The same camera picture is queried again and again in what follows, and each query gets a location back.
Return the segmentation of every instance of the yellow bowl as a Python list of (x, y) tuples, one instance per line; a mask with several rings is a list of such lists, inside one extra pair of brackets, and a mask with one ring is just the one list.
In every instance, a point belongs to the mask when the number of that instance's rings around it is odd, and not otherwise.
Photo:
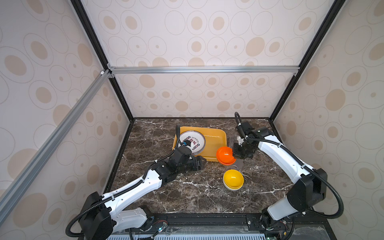
[(230, 169), (224, 173), (223, 182), (229, 190), (238, 190), (244, 184), (244, 177), (239, 171)]

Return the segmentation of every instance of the silver horizontal bar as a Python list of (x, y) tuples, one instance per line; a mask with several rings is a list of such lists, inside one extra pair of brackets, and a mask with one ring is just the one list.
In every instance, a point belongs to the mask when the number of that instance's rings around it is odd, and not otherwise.
[(39, 174), (46, 162), (60, 145), (63, 138), (81, 116), (85, 108), (91, 102), (101, 85), (110, 76), (108, 70), (104, 70), (102, 75), (99, 75), (89, 88), (85, 91), (82, 97), (73, 106), (63, 121), (57, 126), (50, 137), (45, 141), (43, 146), (35, 154), (29, 164), (24, 168), (23, 172), (14, 180), (8, 190), (4, 193), (0, 201), (0, 226), (11, 213), (17, 202), (23, 197), (28, 187)]
[(112, 74), (133, 73), (297, 73), (299, 66), (111, 67)]

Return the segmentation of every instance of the marble tabletop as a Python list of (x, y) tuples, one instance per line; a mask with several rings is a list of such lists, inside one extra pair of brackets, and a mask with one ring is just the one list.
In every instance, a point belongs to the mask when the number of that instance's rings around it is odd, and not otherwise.
[[(270, 125), (266, 119), (243, 119), (254, 128)], [(137, 119), (124, 150), (111, 190), (141, 176), (155, 159), (167, 155), (175, 136), (175, 126), (222, 129), (229, 138), (237, 136), (234, 119)], [(230, 191), (223, 185), (229, 169), (208, 162), (205, 169), (179, 175), (176, 180), (141, 197), (127, 209), (147, 205), (152, 213), (255, 213), (284, 197), (292, 183), (284, 171), (261, 151), (244, 160), (244, 185)]]

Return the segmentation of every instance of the yellow tray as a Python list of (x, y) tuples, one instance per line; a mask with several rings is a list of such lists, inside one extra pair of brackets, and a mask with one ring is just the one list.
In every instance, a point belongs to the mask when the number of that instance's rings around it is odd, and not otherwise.
[[(201, 133), (205, 137), (205, 148), (199, 155), (205, 158), (207, 161), (218, 162), (216, 158), (217, 150), (220, 147), (227, 146), (227, 135), (223, 130), (216, 129), (216, 128), (207, 128), (207, 127), (187, 127), (187, 126), (180, 127), (180, 134), (186, 131), (196, 131)], [(176, 146), (176, 135), (173, 141), (172, 149), (174, 149), (175, 146)]]

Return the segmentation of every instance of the wall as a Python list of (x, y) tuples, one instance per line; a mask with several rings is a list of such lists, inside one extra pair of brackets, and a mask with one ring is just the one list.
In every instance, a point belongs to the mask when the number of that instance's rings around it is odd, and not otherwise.
[(0, 196), (100, 70), (66, 1), (0, 2)]
[[(328, 173), (344, 214), (339, 240), (384, 235), (384, 1), (352, 0), (341, 11), (275, 124), (302, 160)], [(316, 210), (337, 209), (328, 191)]]
[(123, 112), (106, 80), (0, 227), (1, 240), (68, 239), (68, 222), (104, 189), (128, 128)]
[(298, 65), (329, 0), (88, 0), (113, 66)]
[(118, 74), (135, 117), (269, 117), (293, 73)]

